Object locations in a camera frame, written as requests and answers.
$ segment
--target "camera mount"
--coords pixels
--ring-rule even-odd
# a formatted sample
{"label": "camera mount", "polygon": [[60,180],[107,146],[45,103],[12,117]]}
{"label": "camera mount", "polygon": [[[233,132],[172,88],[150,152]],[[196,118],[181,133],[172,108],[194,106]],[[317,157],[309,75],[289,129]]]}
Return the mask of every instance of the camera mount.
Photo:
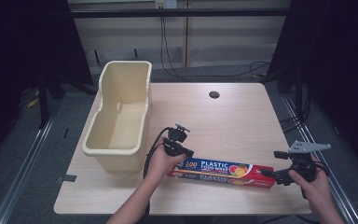
{"label": "camera mount", "polygon": [[193,157],[194,151],[182,147],[180,143],[177,143],[183,143],[187,138],[185,131],[190,132],[190,130],[180,125],[179,123],[175,123],[175,125],[177,128],[170,128],[168,130],[168,137],[164,139],[165,152],[169,156],[179,156],[185,153],[187,158]]}
{"label": "camera mount", "polygon": [[288,152],[274,151],[274,157],[277,159],[290,159],[293,163],[288,169],[272,172],[270,170],[261,170],[261,175],[272,177],[278,185],[288,186],[295,181],[288,174],[289,170],[295,170],[308,182],[312,182],[316,178],[316,168],[321,168],[328,175],[328,168],[313,161],[311,152],[329,149],[329,144],[314,144],[295,141],[289,148]]}

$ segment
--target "red box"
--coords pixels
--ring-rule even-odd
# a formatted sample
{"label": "red box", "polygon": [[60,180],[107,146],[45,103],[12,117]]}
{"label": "red box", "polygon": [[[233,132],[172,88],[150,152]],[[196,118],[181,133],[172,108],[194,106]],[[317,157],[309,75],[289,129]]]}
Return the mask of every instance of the red box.
{"label": "red box", "polygon": [[178,163],[167,176],[270,189],[275,180],[261,175],[261,169],[273,172],[270,166],[188,158]]}

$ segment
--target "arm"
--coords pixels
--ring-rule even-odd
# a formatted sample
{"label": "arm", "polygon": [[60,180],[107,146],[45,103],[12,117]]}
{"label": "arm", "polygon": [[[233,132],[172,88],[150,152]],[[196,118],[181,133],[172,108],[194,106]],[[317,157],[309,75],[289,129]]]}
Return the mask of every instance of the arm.
{"label": "arm", "polygon": [[322,224],[344,223],[333,204],[328,178],[323,170],[317,169],[316,179],[311,183],[294,170],[290,170],[289,175],[305,191],[310,210],[319,218]]}
{"label": "arm", "polygon": [[173,168],[173,166],[185,159],[185,154],[177,157],[168,156],[164,146],[161,145],[163,137],[157,142],[158,148],[154,152],[149,163],[145,179],[133,192],[130,198],[121,205],[118,210],[107,221],[112,223],[135,223],[141,219],[153,192],[156,190],[162,178]]}

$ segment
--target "person's left hand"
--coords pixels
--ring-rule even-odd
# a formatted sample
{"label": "person's left hand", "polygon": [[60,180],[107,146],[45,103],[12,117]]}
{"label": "person's left hand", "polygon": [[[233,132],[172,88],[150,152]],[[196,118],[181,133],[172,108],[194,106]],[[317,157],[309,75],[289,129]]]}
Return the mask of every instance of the person's left hand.
{"label": "person's left hand", "polygon": [[164,149],[163,141],[165,137],[160,137],[156,143],[156,151],[153,153],[152,159],[147,169],[146,177],[153,177],[160,181],[172,168],[186,158],[185,154],[172,157],[169,156]]}

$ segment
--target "power outlet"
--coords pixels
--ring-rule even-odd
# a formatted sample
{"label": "power outlet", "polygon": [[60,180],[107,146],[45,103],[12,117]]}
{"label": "power outlet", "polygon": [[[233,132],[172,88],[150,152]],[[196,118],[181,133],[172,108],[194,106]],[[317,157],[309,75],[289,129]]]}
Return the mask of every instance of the power outlet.
{"label": "power outlet", "polygon": [[155,0],[156,9],[163,9],[166,8],[165,0]]}
{"label": "power outlet", "polygon": [[178,8],[176,0],[166,0],[165,8]]}

